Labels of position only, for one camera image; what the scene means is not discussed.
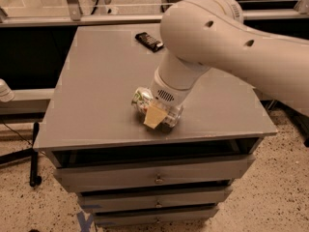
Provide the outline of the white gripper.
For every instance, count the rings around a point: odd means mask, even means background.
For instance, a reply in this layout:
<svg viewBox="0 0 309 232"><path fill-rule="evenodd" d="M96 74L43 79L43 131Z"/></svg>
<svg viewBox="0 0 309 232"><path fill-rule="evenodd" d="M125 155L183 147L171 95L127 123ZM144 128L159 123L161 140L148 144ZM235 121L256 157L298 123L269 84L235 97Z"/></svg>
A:
<svg viewBox="0 0 309 232"><path fill-rule="evenodd" d="M167 108L157 102L168 107L179 108L190 93L190 89L179 90L166 84L158 71L154 72L154 79L150 90L156 102L149 104L144 124L151 129L155 129L168 114Z"/></svg>

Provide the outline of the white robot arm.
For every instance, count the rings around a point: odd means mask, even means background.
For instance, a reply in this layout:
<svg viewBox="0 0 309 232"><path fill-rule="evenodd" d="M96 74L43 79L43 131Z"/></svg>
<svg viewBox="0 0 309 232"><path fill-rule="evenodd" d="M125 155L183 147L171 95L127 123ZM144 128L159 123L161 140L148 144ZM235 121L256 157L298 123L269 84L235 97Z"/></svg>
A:
<svg viewBox="0 0 309 232"><path fill-rule="evenodd" d="M160 21L166 52L144 124L156 128L209 69L230 73L309 116L309 43L243 24L236 0L182 0Z"/></svg>

